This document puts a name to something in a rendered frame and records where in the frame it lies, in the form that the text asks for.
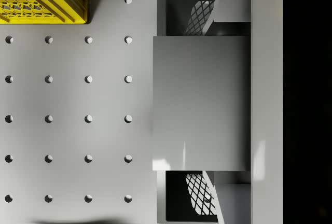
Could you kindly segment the grey cube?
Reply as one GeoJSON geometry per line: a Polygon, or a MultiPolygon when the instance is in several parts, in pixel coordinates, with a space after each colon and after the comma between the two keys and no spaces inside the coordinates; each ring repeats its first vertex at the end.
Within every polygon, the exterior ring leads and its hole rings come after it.
{"type": "Polygon", "coordinates": [[[251,167],[249,36],[156,36],[153,169],[251,167]]]}

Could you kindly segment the dark grey basket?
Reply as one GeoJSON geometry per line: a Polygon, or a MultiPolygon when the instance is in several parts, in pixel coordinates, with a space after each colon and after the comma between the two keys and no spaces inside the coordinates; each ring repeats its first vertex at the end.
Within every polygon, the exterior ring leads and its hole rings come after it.
{"type": "MultiPolygon", "coordinates": [[[[182,36],[189,14],[199,1],[203,0],[157,0],[157,35],[182,36]]],[[[157,223],[216,224],[216,215],[199,215],[189,205],[186,175],[181,171],[157,171],[157,223]]]]}

